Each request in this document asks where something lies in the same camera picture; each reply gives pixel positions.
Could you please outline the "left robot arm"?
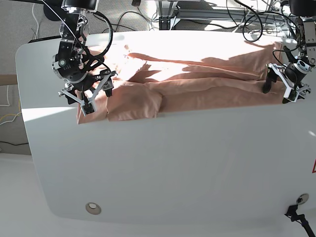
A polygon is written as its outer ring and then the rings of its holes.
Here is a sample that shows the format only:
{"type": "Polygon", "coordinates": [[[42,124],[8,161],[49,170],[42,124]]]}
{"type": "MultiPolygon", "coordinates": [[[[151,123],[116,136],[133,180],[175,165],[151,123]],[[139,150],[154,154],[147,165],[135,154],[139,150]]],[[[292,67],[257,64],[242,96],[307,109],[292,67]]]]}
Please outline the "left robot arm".
{"type": "Polygon", "coordinates": [[[316,68],[316,2],[314,0],[284,0],[280,3],[279,12],[263,11],[255,13],[252,9],[252,16],[245,18],[243,29],[249,21],[256,17],[260,23],[260,35],[263,33],[263,23],[260,18],[264,14],[279,15],[287,25],[290,35],[297,42],[294,49],[283,46],[282,49],[275,49],[273,53],[285,53],[288,64],[267,64],[268,74],[262,87],[262,92],[267,94],[272,89],[272,84],[280,79],[285,85],[283,103],[297,102],[305,99],[311,93],[310,86],[303,83],[303,78],[316,68]]]}

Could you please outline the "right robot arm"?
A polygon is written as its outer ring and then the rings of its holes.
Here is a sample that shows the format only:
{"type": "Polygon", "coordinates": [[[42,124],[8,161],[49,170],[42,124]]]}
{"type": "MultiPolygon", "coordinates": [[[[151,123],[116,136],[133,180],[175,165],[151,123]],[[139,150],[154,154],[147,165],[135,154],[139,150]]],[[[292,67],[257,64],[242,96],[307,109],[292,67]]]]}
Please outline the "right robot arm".
{"type": "Polygon", "coordinates": [[[113,28],[108,18],[98,12],[97,0],[64,0],[61,9],[66,16],[61,18],[61,40],[58,53],[53,57],[54,73],[65,81],[59,92],[69,104],[78,103],[89,113],[94,111],[94,102],[99,91],[112,95],[112,77],[116,74],[104,63],[105,54],[113,41],[113,28]],[[94,55],[86,46],[89,23],[86,15],[95,13],[105,20],[109,27],[109,40],[105,49],[94,55]]]}

